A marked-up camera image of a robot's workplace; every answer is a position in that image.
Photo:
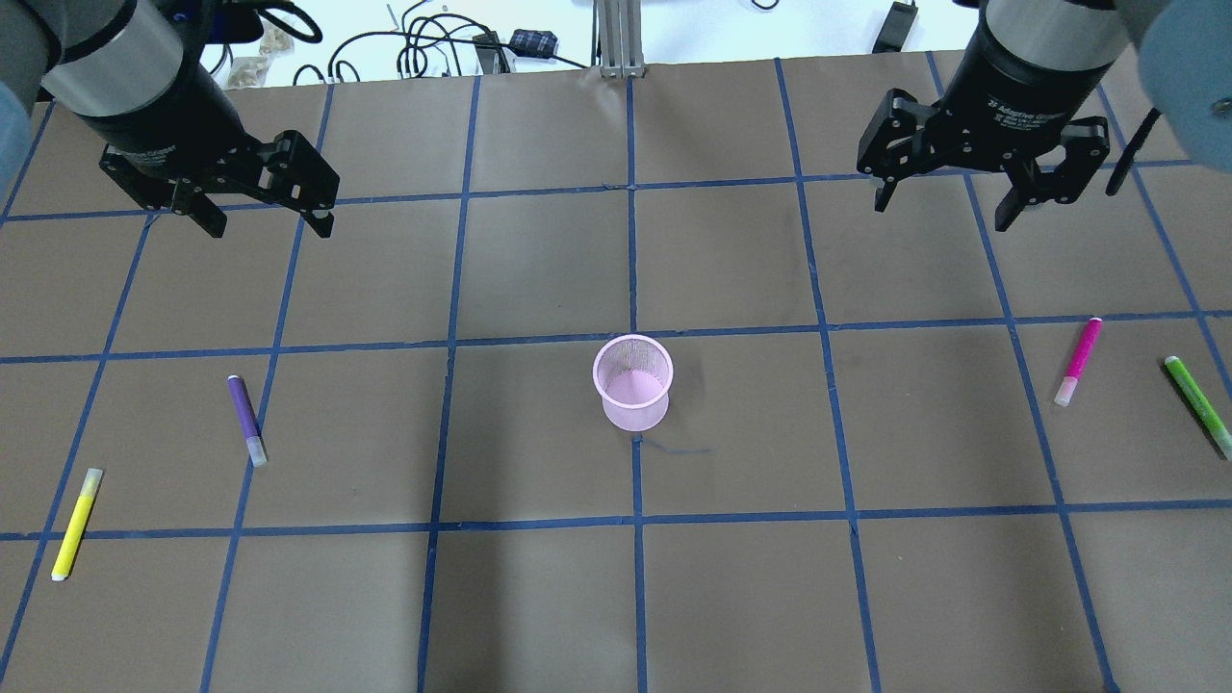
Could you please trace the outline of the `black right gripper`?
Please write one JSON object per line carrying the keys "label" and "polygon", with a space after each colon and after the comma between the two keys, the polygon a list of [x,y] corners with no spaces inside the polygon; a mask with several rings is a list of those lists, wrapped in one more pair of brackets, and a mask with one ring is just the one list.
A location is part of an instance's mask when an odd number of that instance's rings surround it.
{"label": "black right gripper", "polygon": [[982,17],[938,102],[885,92],[857,146],[883,215],[902,180],[942,166],[1004,171],[1004,233],[1029,206],[1074,203],[1109,155],[1109,123],[1077,111],[1117,60],[1117,18]]}

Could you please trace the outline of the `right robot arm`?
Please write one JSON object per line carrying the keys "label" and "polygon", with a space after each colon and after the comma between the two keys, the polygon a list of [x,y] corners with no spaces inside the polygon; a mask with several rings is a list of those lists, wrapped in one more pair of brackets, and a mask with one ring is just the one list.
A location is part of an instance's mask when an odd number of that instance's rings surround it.
{"label": "right robot arm", "polygon": [[1000,232],[1039,203],[1074,203],[1112,149],[1100,115],[1078,110],[1126,49],[1151,113],[1185,154],[1230,170],[1227,1],[978,1],[973,35],[936,102],[885,92],[857,146],[857,171],[885,211],[897,185],[942,166],[1003,171]]}

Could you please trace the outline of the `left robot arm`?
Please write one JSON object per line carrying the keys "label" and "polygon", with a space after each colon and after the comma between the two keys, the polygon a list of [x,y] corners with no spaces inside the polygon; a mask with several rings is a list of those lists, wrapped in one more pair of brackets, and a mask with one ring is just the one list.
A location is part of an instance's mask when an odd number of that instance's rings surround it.
{"label": "left robot arm", "polygon": [[99,166],[147,211],[169,210],[219,238],[213,194],[243,194],[333,232],[340,179],[294,129],[265,143],[201,64],[206,44],[260,39],[266,25],[302,42],[322,27],[292,1],[5,1],[2,182],[26,162],[41,92],[103,141]]}

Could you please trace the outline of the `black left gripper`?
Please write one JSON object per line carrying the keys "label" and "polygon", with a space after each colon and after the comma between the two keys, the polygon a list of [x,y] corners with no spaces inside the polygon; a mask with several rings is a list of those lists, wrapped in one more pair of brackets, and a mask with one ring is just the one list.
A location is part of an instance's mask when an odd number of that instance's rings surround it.
{"label": "black left gripper", "polygon": [[322,238],[333,237],[338,171],[313,141],[283,129],[260,141],[197,63],[186,63],[168,90],[132,113],[84,115],[105,141],[99,166],[140,208],[188,217],[213,240],[227,229],[216,194],[241,194],[294,211]]}

